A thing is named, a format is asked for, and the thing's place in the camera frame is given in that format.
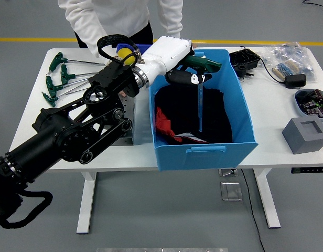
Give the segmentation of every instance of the floor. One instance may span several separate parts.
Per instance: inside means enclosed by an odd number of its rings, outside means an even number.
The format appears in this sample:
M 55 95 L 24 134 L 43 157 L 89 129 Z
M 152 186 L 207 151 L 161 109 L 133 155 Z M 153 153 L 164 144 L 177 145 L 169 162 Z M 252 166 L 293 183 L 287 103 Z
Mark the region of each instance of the floor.
M 311 2 L 323 5 L 323 0 Z M 149 7 L 158 38 L 163 34 L 155 2 Z M 301 0 L 186 0 L 183 16 L 183 38 L 215 40 L 199 46 L 298 41 L 313 52 L 323 69 L 321 6 Z M 78 46 L 60 38 L 74 35 L 55 1 L 0 1 L 0 156 L 9 150 L 46 52 Z M 0 227 L 0 252 L 166 247 L 260 252 L 245 180 L 239 174 L 221 178 L 218 170 L 99 173 L 90 233 L 78 235 L 84 179 L 79 173 L 48 172 L 29 189 L 50 191 L 52 204 L 22 229 Z M 282 225 L 278 229 L 267 227 L 253 171 L 244 170 L 244 174 L 266 252 L 323 251 L 323 174 L 293 175 L 276 169 L 268 175 Z M 240 182 L 243 201 L 222 200 L 220 182 L 226 181 Z M 11 221 L 24 218 L 36 204 L 26 199 Z

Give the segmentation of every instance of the robotic arm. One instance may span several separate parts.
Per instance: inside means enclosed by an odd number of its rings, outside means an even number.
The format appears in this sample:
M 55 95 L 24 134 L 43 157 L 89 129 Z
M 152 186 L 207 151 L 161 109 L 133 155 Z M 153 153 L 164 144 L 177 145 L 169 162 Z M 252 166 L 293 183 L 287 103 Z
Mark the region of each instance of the robotic arm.
M 128 57 L 118 60 L 102 51 L 104 46 L 122 42 L 135 49 L 135 53 L 128 55 L 135 57 L 131 66 L 123 64 Z M 101 38 L 98 48 L 100 54 L 112 62 L 89 79 L 91 87 L 82 98 L 61 108 L 41 109 L 32 125 L 37 134 L 0 157 L 2 227 L 23 227 L 51 203 L 49 192 L 26 191 L 28 183 L 61 159 L 81 164 L 91 162 L 131 129 L 132 121 L 124 117 L 118 93 L 123 90 L 128 96 L 135 97 L 140 88 L 149 87 L 158 75 L 165 75 L 177 67 L 191 52 L 191 41 L 162 37 L 143 54 L 143 59 L 136 45 L 122 35 Z M 215 62 L 207 60 L 206 63 L 208 66 Z M 71 118 L 69 112 L 81 106 L 85 106 L 83 112 Z M 26 219 L 9 223 L 7 219 L 21 206 L 21 196 L 43 197 L 44 201 Z

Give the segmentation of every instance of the metal plate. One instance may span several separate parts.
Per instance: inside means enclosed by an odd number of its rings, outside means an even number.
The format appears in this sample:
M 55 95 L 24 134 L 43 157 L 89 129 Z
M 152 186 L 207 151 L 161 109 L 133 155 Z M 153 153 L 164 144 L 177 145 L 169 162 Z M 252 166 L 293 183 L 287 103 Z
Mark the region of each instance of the metal plate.
M 227 248 L 98 248 L 96 252 L 228 252 Z
M 224 201 L 241 201 L 242 192 L 240 183 L 221 182 L 221 194 Z

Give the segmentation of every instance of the plastic bag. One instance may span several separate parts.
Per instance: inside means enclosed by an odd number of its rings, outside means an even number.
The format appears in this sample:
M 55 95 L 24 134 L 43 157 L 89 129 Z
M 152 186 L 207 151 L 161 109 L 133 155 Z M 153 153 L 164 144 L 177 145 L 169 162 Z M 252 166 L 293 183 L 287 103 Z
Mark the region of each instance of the plastic bag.
M 304 74 L 307 81 L 316 82 L 307 50 L 298 42 L 264 47 L 264 51 L 259 55 L 266 66 L 272 67 L 272 72 L 282 81 L 287 75 Z

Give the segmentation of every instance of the yellow floor line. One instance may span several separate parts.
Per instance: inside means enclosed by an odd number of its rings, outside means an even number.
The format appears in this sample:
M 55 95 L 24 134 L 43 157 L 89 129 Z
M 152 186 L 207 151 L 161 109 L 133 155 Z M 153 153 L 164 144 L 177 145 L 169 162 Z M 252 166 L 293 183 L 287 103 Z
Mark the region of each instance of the yellow floor line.
M 0 42 L 77 42 L 76 38 L 0 38 Z M 277 45 L 287 41 L 193 39 L 195 44 Z M 299 41 L 302 46 L 323 46 L 323 42 Z

